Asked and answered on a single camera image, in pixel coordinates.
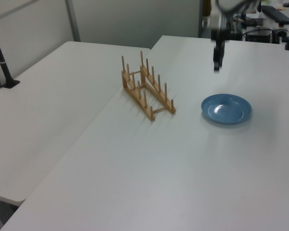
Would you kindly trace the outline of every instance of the white table surface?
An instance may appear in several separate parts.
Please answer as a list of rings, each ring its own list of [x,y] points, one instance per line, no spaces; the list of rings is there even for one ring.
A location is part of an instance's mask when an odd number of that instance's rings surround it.
[[[67,42],[0,89],[0,200],[33,192],[122,84],[121,56],[134,68],[140,50]]]
[[[151,122],[119,89],[2,231],[289,231],[289,52],[231,41],[216,74],[213,47],[163,36],[147,57],[177,113]],[[207,120],[216,93],[251,120]]]

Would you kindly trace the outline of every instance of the wooden peg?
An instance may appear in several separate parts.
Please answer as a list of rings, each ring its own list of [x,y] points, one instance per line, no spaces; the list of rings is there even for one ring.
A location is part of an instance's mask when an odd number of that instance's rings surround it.
[[[165,101],[167,102],[167,83],[165,83]]]
[[[133,79],[133,90],[135,90],[136,84],[135,84],[135,75],[134,75],[134,72],[131,73],[131,77],[132,77],[132,79]]]
[[[143,66],[141,65],[140,65],[140,80],[142,84],[145,83],[145,74],[143,73]]]
[[[147,70],[147,76],[149,76],[149,61],[148,59],[145,59],[145,62],[146,62],[146,70]]]
[[[123,56],[121,56],[121,58],[122,58],[122,66],[123,66],[123,72],[125,72],[124,57],[123,57]]]
[[[146,94],[145,94],[145,90],[144,90],[144,107],[146,108],[147,107],[147,104],[146,104]]]
[[[153,84],[155,84],[155,78],[154,78],[154,67],[152,66],[152,77],[153,77]]]
[[[160,93],[160,75],[158,75],[158,92]]]
[[[123,88],[127,88],[127,82],[126,82],[126,80],[125,80],[125,78],[124,78],[123,73],[124,73],[124,71],[122,70],[122,71],[121,71],[121,74],[122,74],[122,85],[123,85]]]
[[[130,67],[129,67],[129,64],[126,64],[126,67],[127,67],[127,74],[130,76]]]
[[[137,84],[138,84],[138,93],[139,93],[139,99],[141,98],[141,91],[140,91],[140,83],[139,83],[139,80],[137,81]]]
[[[141,57],[141,66],[144,66],[143,51],[140,51],[140,57]]]

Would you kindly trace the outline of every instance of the wooden rod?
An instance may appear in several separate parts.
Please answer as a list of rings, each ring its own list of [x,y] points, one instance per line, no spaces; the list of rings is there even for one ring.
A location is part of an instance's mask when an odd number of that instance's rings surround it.
[[[129,64],[126,64],[126,67],[127,67],[127,74],[130,76],[130,66],[129,66]]]
[[[152,77],[153,77],[153,84],[155,84],[155,78],[154,78],[154,67],[152,66]]]
[[[158,75],[158,92],[160,93],[160,75]]]
[[[148,59],[145,59],[145,61],[146,61],[146,70],[147,70],[147,76],[149,76],[149,61],[148,61]]]
[[[165,101],[167,102],[167,83],[165,83]]]
[[[143,70],[144,70],[143,67],[144,67],[144,66],[141,66],[141,65],[140,65],[140,71],[139,71],[139,72],[140,72],[140,80],[141,80],[141,83],[142,83],[142,84],[145,83],[145,74],[144,74],[144,72],[143,72]]]
[[[135,84],[135,73],[134,72],[132,72],[132,74],[131,74],[131,76],[132,76],[132,79],[133,79],[133,90],[135,90],[135,88],[136,88],[136,84]]]
[[[141,66],[144,66],[143,51],[140,51],[140,57],[141,57]]]
[[[137,84],[138,84],[138,93],[139,93],[139,99],[141,98],[141,91],[140,91],[140,83],[139,83],[139,80],[137,81]]]
[[[156,114],[156,113],[159,113],[159,112],[162,112],[162,111],[165,111],[165,110],[167,110],[166,107],[162,107],[162,108],[159,108],[157,110],[154,110],[153,113]]]
[[[124,57],[123,57],[123,56],[121,56],[121,58],[122,58],[122,66],[123,66],[123,72],[125,72]]]
[[[146,94],[145,94],[145,90],[144,90],[144,107],[146,108],[147,107],[147,104],[146,104]]]

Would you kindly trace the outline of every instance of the keyboard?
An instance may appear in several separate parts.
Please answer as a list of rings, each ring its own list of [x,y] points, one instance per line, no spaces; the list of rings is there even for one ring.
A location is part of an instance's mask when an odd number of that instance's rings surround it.
[[[275,20],[280,26],[289,25],[289,18],[273,6],[261,6],[264,14]]]

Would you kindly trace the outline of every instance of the blue plate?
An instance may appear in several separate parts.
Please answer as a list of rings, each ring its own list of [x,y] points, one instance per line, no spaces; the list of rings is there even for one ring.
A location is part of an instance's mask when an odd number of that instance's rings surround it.
[[[242,123],[251,116],[250,103],[229,94],[209,96],[202,102],[201,109],[210,120],[221,124]]]

